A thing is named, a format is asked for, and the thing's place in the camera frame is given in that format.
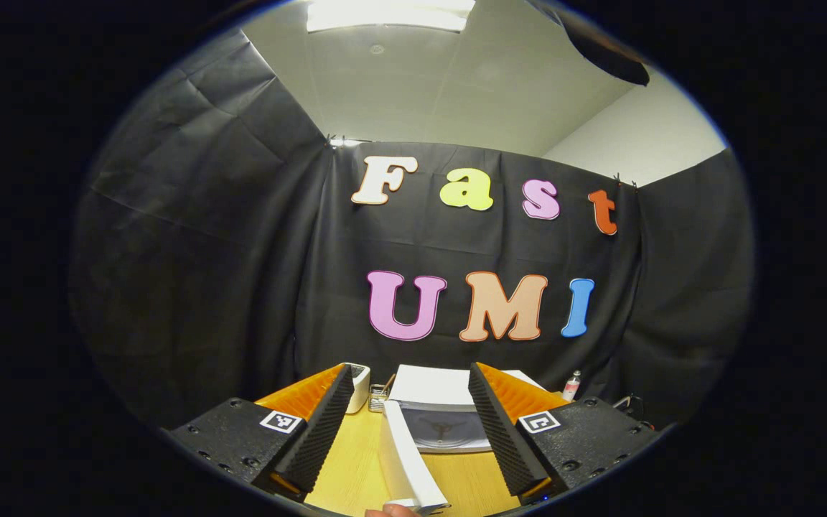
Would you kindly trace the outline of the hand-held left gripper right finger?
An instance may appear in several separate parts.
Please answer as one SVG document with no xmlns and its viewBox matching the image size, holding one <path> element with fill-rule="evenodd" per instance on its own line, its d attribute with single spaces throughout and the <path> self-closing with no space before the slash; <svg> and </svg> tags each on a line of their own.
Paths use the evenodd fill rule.
<svg viewBox="0 0 827 517">
<path fill-rule="evenodd" d="M 578 493 L 664 436 L 597 397 L 566 401 L 484 363 L 470 364 L 468 390 L 509 494 L 523 506 Z"/>
</svg>

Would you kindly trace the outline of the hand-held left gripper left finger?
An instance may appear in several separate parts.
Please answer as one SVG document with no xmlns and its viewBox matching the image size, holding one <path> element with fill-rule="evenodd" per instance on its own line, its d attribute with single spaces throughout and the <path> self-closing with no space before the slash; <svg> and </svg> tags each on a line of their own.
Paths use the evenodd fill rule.
<svg viewBox="0 0 827 517">
<path fill-rule="evenodd" d="M 352 366 L 338 363 L 257 401 L 227 399 L 167 437 L 227 477 L 302 503 L 354 392 Z"/>
</svg>

